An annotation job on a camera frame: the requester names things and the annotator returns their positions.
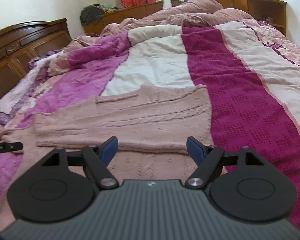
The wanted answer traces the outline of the magenta patchwork quilt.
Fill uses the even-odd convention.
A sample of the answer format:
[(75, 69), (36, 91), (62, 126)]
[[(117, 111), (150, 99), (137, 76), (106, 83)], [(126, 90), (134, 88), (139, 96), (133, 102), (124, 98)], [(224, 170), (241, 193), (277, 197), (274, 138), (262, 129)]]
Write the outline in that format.
[[(287, 176), (298, 192), (289, 218), (300, 228), (300, 48), (273, 27), (245, 19), (77, 37), (50, 61), (47, 74), (0, 131), (27, 128), (37, 113), (51, 114), (93, 96), (143, 85), (204, 85), (212, 105), (213, 144), (227, 151), (249, 146)], [(14, 222), (7, 190), (20, 177), (23, 149), (0, 154), (0, 230)]]

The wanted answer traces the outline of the dark green bag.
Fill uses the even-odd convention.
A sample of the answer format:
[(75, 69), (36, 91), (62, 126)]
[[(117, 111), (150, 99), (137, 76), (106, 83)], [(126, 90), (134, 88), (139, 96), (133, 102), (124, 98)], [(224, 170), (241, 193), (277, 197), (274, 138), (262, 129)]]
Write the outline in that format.
[(80, 21), (82, 24), (90, 24), (91, 22), (98, 21), (104, 15), (104, 9), (100, 4), (89, 5), (81, 11)]

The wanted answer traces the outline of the pink knitted cardigan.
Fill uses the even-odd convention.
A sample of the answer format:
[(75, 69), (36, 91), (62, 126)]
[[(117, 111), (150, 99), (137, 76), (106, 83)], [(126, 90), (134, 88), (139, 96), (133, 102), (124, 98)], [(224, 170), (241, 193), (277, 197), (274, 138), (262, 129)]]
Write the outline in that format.
[(24, 146), (17, 177), (54, 147), (73, 151), (115, 136), (119, 150), (109, 169), (118, 180), (185, 180), (195, 168), (186, 140), (212, 145), (211, 118), (204, 85), (143, 85), (124, 94), (93, 96), (51, 114), (37, 113), (27, 128), (3, 128), (0, 141)]

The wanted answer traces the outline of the dark wooden headboard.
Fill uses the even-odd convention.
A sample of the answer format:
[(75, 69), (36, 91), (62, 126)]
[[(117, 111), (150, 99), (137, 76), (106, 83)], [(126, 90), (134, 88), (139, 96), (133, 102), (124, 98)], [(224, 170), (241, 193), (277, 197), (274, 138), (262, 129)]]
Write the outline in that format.
[(67, 19), (32, 21), (0, 30), (0, 99), (29, 71), (29, 61), (71, 41)]

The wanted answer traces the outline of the lilac pillow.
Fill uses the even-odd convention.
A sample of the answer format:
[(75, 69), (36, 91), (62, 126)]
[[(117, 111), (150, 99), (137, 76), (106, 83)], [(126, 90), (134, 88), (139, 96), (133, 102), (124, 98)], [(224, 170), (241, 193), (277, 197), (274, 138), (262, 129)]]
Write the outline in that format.
[(35, 89), (49, 79), (47, 70), (50, 61), (60, 52), (46, 57), (35, 57), (29, 61), (30, 71), (3, 98), (0, 99), (0, 124), (7, 124), (23, 107)]

